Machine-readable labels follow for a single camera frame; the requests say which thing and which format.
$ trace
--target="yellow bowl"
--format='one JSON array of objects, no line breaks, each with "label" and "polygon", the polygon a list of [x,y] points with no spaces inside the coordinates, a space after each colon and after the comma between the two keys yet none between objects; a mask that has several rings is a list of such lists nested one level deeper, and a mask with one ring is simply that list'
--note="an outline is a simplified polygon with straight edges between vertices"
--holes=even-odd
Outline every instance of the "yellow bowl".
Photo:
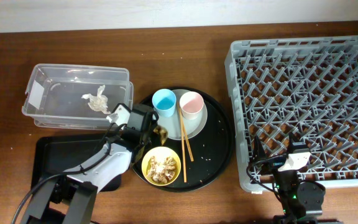
[{"label": "yellow bowl", "polygon": [[[175,170],[175,175],[173,176],[172,180],[168,181],[166,184],[158,184],[156,182],[153,181],[153,179],[151,177],[147,176],[147,172],[150,170],[151,165],[150,165],[150,158],[152,156],[155,156],[157,159],[159,157],[162,158],[166,158],[168,156],[171,156],[175,162],[177,163],[177,169]],[[151,149],[149,152],[146,153],[146,155],[143,157],[142,160],[142,173],[143,176],[146,178],[147,181],[149,181],[151,184],[156,185],[156,186],[166,186],[168,184],[171,184],[172,182],[174,182],[179,174],[180,174],[180,169],[181,169],[181,162],[180,162],[180,158],[178,156],[177,153],[175,153],[174,150],[168,148],[168,147],[155,147],[153,149]]]}]

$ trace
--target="black round tray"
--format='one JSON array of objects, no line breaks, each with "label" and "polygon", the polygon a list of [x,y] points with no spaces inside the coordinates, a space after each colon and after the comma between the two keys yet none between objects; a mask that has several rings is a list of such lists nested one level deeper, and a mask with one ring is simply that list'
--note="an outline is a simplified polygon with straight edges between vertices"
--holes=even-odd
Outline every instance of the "black round tray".
[{"label": "black round tray", "polygon": [[[183,171],[181,171],[181,174],[172,184],[164,187],[153,186],[170,192],[186,192],[200,189],[214,181],[229,164],[235,146],[234,130],[222,106],[208,94],[185,87],[175,87],[170,89],[184,89],[196,91],[201,94],[208,110],[208,119],[203,130],[195,137],[189,139],[194,158],[193,162],[190,161],[187,147],[185,148],[187,183],[184,183]],[[152,96],[153,95],[146,97],[140,103],[153,107]],[[157,140],[158,139],[152,140],[152,146],[145,149],[144,154],[153,147],[159,146]],[[182,159],[181,141],[167,139],[164,146],[173,149],[179,155],[180,159]],[[146,181],[142,173],[141,160],[133,166],[133,170],[140,178]]]}]

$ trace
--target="blue cup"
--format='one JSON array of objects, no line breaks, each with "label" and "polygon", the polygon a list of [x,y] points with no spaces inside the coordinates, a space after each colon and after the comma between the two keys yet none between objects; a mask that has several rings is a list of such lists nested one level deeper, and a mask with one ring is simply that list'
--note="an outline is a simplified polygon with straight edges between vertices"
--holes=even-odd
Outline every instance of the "blue cup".
[{"label": "blue cup", "polygon": [[171,117],[176,110],[177,96],[168,89],[156,91],[152,103],[160,116]]}]

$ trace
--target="black tray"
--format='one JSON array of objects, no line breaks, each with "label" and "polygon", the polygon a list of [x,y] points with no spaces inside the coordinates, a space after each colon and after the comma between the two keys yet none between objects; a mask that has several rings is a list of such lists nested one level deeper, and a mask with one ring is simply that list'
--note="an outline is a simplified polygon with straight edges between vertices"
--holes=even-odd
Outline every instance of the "black tray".
[{"label": "black tray", "polygon": [[[103,134],[40,138],[35,147],[31,187],[34,187],[41,177],[48,177],[78,166],[96,154],[97,151],[92,151]],[[101,191],[116,190],[120,184],[121,175],[110,181]]]},{"label": "black tray", "polygon": [[[196,91],[201,94],[208,110],[208,119],[203,130],[195,137],[189,139],[194,162],[190,161],[186,148],[187,183],[183,182],[183,171],[181,171],[177,180],[172,184],[164,187],[153,186],[171,192],[186,192],[210,184],[225,170],[234,150],[235,134],[229,118],[222,106],[214,98],[202,91],[191,88],[171,88],[171,90],[174,89]],[[152,95],[140,103],[153,107]],[[151,148],[158,146],[158,144],[159,142],[153,141],[152,147],[145,149],[144,154]],[[164,146],[173,149],[182,158],[181,141],[168,139]],[[146,181],[142,173],[142,161],[135,164],[133,170],[140,178]]]}]

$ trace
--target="cable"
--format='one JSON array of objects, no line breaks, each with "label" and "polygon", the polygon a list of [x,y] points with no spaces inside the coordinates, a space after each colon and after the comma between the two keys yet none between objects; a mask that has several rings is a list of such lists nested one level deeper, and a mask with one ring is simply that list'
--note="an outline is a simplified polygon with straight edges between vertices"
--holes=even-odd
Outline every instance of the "cable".
[{"label": "cable", "polygon": [[278,157],[286,158],[287,155],[284,154],[284,155],[271,156],[271,157],[268,157],[268,158],[266,158],[266,159],[262,159],[261,161],[253,162],[252,164],[253,164],[254,166],[256,166],[256,165],[259,165],[259,164],[263,164],[263,163],[265,163],[265,162],[270,162],[270,161],[272,161],[272,160],[274,160],[274,159],[276,159],[276,158],[278,158]]},{"label": "cable", "polygon": [[255,166],[255,164],[250,163],[250,164],[248,165],[247,169],[246,169],[246,172],[247,172],[248,177],[249,177],[251,180],[253,180],[254,182],[256,182],[257,184],[259,184],[261,187],[265,188],[266,190],[268,190],[268,191],[270,191],[270,192],[273,192],[273,193],[274,193],[274,196],[276,196],[277,200],[278,200],[279,202],[281,202],[280,196],[279,196],[278,192],[276,192],[274,189],[271,189],[271,188],[267,187],[266,185],[262,184],[261,182],[259,182],[258,180],[256,180],[256,179],[249,173],[250,168],[253,167],[253,166]]},{"label": "cable", "polygon": [[[121,124],[120,126],[118,126],[115,130],[114,130],[114,133],[118,132],[122,127],[124,127],[126,124]],[[102,143],[103,140],[107,141],[108,142],[108,150],[106,151],[106,153],[104,154],[104,156],[102,158],[100,158],[98,161],[96,161],[94,164],[90,165],[89,167],[87,168],[84,168],[84,169],[80,169],[78,171],[71,171],[71,172],[61,172],[59,174],[55,174],[55,175],[52,175],[50,177],[47,177],[45,178],[44,180],[41,180],[40,182],[38,182],[23,198],[22,202],[19,204],[14,216],[13,216],[13,219],[12,219],[12,222],[11,224],[15,224],[16,220],[17,220],[17,217],[19,216],[20,214],[20,211],[22,210],[23,206],[25,205],[25,202],[31,197],[32,194],[35,194],[39,188],[41,188],[41,186],[43,186],[43,184],[45,184],[46,182],[54,179],[54,178],[58,178],[58,177],[63,177],[63,176],[66,176],[66,175],[75,175],[75,174],[81,174],[81,173],[84,173],[92,168],[94,168],[95,166],[97,166],[101,161],[103,161],[106,157],[108,157],[108,155],[110,155],[110,152],[111,152],[111,144],[112,144],[112,141],[107,138],[107,134],[108,132],[110,131],[111,127],[113,126],[113,123],[110,124],[109,128],[107,129],[106,133],[104,134],[103,138],[98,142],[98,144],[95,146],[94,150],[100,145],[100,143]]]}]

